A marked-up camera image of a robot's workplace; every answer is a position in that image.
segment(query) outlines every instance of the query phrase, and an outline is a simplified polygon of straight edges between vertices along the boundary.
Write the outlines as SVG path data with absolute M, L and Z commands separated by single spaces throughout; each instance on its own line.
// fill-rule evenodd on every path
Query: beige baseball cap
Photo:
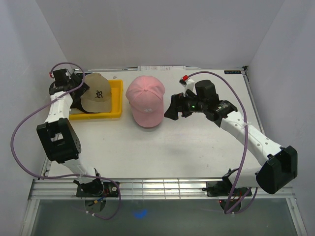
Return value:
M 99 73 L 85 77 L 85 83 L 90 89 L 81 96 L 84 110 L 91 113 L 106 113 L 112 111 L 112 90 L 107 79 Z

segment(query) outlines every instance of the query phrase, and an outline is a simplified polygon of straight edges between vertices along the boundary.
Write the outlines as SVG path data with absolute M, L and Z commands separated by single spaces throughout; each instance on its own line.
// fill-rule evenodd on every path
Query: cap logo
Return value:
M 103 98 L 103 92 L 96 90 L 96 97 L 95 98 Z

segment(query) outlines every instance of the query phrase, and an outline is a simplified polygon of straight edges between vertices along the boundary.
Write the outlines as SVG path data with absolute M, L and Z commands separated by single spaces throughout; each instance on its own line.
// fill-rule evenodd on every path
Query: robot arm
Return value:
M 297 176 L 297 152 L 288 146 L 281 145 L 268 139 L 254 126 L 245 124 L 243 116 L 229 101 L 219 100 L 214 84 L 210 80 L 199 81 L 195 84 L 196 94 L 192 92 L 194 81 L 181 79 L 185 93 L 175 94 L 164 116 L 173 120 L 192 113 L 204 113 L 206 118 L 218 127 L 233 135 L 244 145 L 245 129 L 248 126 L 248 150 L 255 156 L 261 168 L 242 171 L 236 188 L 261 187 L 269 194 L 276 193 Z M 232 186 L 238 169 L 229 170 L 222 178 L 226 186 Z
M 66 70 L 53 72 L 55 77 L 55 88 L 50 86 L 50 98 L 54 100 L 66 91 L 75 88 L 81 80 L 75 75 L 69 77 Z M 37 126 L 37 133 L 50 161 L 57 161 L 68 167 L 74 174 L 99 176 L 95 168 L 84 165 L 79 158 L 81 144 L 75 134 L 68 118 L 73 100 L 78 99 L 89 87 L 85 84 L 76 93 L 70 93 L 59 98 L 50 107 L 48 118 L 41 125 Z M 86 193 L 99 196 L 103 192 L 103 185 L 100 179 L 79 177 L 74 181 Z

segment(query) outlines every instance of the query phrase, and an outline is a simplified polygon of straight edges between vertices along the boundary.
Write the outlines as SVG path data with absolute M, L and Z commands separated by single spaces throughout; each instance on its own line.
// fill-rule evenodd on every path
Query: white table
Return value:
M 123 113 L 119 119 L 71 121 L 82 145 L 82 161 L 110 178 L 221 177 L 229 168 L 237 168 L 243 145 L 203 114 L 180 117 L 177 121 L 165 118 L 162 124 L 152 129 L 142 128 L 133 120 L 125 92 L 137 76 L 152 75 L 164 84 L 166 111 L 171 95 L 184 90 L 179 79 L 196 71 L 100 72 L 108 80 L 116 78 L 124 81 Z M 243 75 L 225 75 L 222 70 L 213 72 L 226 78 L 233 86 L 246 108 L 248 121 L 259 129 Z M 234 95 L 219 78 L 202 74 L 193 79 L 196 82 L 210 79 L 220 99 L 232 102 L 240 110 Z M 244 168 L 259 166 L 248 152 Z M 63 165 L 52 163 L 49 176 L 63 174 L 70 174 L 70 171 Z

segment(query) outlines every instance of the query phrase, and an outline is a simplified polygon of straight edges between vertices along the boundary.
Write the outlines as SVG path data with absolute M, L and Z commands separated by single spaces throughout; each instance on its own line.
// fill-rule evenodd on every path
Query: cable tie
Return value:
M 246 125 L 249 126 L 251 124 L 252 124 L 251 122 L 247 122 L 247 123 L 244 122 L 243 125 L 242 125 L 242 129 L 244 129 Z

